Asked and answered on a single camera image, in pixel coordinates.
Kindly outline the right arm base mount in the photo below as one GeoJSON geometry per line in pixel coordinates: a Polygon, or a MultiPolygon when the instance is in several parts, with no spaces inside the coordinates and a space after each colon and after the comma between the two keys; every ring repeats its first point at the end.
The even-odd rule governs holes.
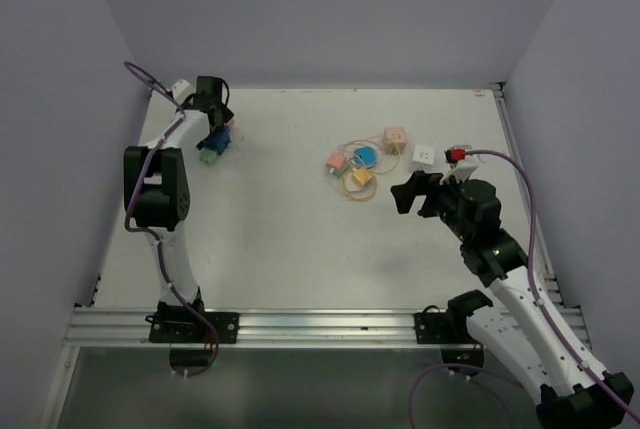
{"type": "Polygon", "coordinates": [[[476,343],[467,330],[467,319],[477,310],[492,306],[491,299],[479,290],[450,299],[444,312],[431,311],[431,306],[427,306],[413,314],[416,342],[422,345],[476,343]]]}

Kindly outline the white cube socket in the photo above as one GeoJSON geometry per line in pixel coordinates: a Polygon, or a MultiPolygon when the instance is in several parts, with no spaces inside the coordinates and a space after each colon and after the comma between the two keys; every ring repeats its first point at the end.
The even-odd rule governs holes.
{"type": "Polygon", "coordinates": [[[415,144],[411,164],[416,171],[430,172],[435,164],[435,149],[424,144],[415,144]]]}

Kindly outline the salmon plug with cable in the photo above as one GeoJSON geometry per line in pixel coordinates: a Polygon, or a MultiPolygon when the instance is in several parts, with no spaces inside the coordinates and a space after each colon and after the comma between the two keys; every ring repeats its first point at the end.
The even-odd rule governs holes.
{"type": "Polygon", "coordinates": [[[331,155],[329,156],[325,167],[328,171],[329,174],[332,174],[333,169],[335,168],[336,164],[342,160],[342,159],[346,159],[345,155],[341,152],[332,152],[331,155]]]}

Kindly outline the dark blue cube socket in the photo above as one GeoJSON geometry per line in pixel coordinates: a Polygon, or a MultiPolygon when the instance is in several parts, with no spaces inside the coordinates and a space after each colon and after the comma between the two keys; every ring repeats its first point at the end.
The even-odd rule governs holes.
{"type": "Polygon", "coordinates": [[[224,127],[214,135],[207,138],[204,141],[204,147],[208,150],[215,151],[218,155],[222,155],[230,143],[230,131],[227,127],[224,127]]]}

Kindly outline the pink cube socket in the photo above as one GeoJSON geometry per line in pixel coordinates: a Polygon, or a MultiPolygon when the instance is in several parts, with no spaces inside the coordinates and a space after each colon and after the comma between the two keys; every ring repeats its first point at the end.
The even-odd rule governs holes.
{"type": "Polygon", "coordinates": [[[383,148],[387,155],[402,155],[407,145],[406,130],[402,126],[386,127],[383,132],[383,148]]]}

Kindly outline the light blue plug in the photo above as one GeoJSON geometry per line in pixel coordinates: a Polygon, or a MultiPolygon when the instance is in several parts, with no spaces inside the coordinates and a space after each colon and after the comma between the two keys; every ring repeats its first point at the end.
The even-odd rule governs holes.
{"type": "Polygon", "coordinates": [[[378,164],[378,155],[373,147],[361,146],[353,151],[352,161],[356,167],[371,169],[378,164]]]}

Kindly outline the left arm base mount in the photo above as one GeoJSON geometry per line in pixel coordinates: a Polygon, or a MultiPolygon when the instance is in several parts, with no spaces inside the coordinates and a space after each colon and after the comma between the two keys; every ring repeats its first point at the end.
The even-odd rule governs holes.
{"type": "Polygon", "coordinates": [[[197,302],[194,310],[199,312],[199,317],[182,305],[170,306],[160,302],[156,311],[145,317],[151,326],[149,341],[165,344],[236,343],[239,313],[205,311],[201,301],[197,302]]]}

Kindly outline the yellow plug with cable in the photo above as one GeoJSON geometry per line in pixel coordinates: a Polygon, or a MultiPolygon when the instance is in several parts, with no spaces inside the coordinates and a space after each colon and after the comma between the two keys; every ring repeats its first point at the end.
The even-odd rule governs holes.
{"type": "Polygon", "coordinates": [[[352,172],[351,180],[358,188],[362,189],[373,180],[373,175],[365,167],[360,167],[352,172]]]}

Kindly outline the teal plug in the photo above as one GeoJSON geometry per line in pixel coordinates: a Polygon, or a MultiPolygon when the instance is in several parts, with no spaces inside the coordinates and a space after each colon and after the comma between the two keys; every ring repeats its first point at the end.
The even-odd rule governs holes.
{"type": "Polygon", "coordinates": [[[349,168],[348,160],[347,159],[342,159],[336,164],[335,168],[333,169],[332,174],[335,177],[340,178],[348,168],[349,168]]]}

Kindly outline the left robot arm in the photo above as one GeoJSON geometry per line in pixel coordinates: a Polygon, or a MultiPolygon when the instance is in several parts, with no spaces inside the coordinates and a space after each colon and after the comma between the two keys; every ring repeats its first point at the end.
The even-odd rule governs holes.
{"type": "Polygon", "coordinates": [[[123,155],[125,229],[149,240],[161,281],[160,303],[185,307],[172,328],[185,341],[201,339],[208,328],[201,292],[187,254],[184,222],[191,207],[185,159],[214,164],[231,143],[234,113],[228,83],[199,76],[195,84],[178,81],[170,90],[152,86],[176,105],[167,127],[123,155]]]}

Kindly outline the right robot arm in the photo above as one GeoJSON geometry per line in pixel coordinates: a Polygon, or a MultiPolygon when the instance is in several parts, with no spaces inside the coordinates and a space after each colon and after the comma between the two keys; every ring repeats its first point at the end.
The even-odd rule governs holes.
{"type": "Polygon", "coordinates": [[[501,227],[501,202],[490,183],[449,182],[440,173],[414,172],[391,189],[399,213],[425,201],[423,218],[439,218],[459,239],[465,266],[514,319],[501,321],[492,300],[474,290],[447,304],[445,328],[457,341],[473,339],[510,371],[531,397],[545,428],[613,428],[625,417],[634,387],[610,372],[562,317],[520,244],[501,227]]]}

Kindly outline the green plug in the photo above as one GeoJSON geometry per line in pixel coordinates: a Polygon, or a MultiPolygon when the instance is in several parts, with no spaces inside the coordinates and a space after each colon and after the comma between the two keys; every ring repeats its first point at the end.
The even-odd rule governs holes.
{"type": "Polygon", "coordinates": [[[219,158],[219,154],[215,149],[202,148],[199,151],[199,160],[205,165],[213,165],[219,158]]]}

